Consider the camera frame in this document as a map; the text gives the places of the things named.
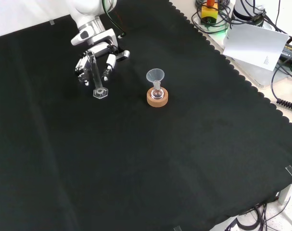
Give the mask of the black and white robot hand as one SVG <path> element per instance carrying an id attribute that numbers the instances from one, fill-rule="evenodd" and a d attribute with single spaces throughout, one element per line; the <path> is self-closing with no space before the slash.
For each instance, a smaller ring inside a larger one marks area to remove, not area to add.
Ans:
<path id="1" fill-rule="evenodd" d="M 107 61 L 103 73 L 100 74 L 97 59 L 107 55 Z M 102 81 L 108 81 L 117 62 L 123 61 L 130 56 L 130 51 L 117 46 L 101 42 L 84 51 L 75 67 L 75 74 L 81 83 L 93 83 L 95 88 L 103 87 Z"/>

